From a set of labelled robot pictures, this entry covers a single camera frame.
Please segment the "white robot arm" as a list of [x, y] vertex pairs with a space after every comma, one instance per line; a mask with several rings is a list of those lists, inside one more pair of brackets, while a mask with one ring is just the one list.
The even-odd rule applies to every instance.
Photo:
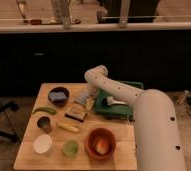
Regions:
[[112, 80], [100, 65], [85, 80], [133, 108], [138, 171], [187, 171], [172, 100], [157, 89], [143, 90]]

